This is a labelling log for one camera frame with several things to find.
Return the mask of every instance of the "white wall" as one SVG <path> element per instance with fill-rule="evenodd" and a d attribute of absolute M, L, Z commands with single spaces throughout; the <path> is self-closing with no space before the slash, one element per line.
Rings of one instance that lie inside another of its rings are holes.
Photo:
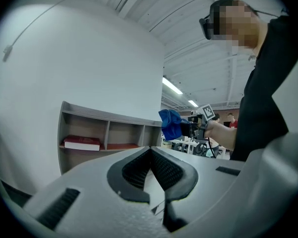
<path fill-rule="evenodd" d="M 58 1 L 20 2 L 0 26 L 0 177 L 30 194 L 60 176 L 62 101 L 160 120 L 163 45 L 94 2 L 67 0 L 49 10 L 2 61 L 6 45 Z"/>

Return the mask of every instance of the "red book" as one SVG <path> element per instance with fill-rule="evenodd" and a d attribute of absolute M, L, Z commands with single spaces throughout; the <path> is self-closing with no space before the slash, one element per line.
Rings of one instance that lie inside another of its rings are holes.
<path fill-rule="evenodd" d="M 94 137 L 69 135 L 64 139 L 64 147 L 77 150 L 99 151 L 100 141 L 99 138 Z"/>

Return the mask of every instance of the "black vent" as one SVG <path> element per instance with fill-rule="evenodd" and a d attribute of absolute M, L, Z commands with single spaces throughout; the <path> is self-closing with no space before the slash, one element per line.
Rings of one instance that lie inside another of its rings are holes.
<path fill-rule="evenodd" d="M 145 180 L 149 169 L 150 153 L 145 152 L 126 164 L 123 167 L 122 173 L 129 184 L 144 190 Z"/>
<path fill-rule="evenodd" d="M 169 189 L 181 180 L 183 171 L 178 165 L 156 152 L 152 151 L 151 154 L 151 170 L 163 190 Z"/>
<path fill-rule="evenodd" d="M 57 199 L 38 219 L 42 225 L 54 229 L 66 214 L 79 195 L 76 189 L 67 188 L 62 196 Z"/>

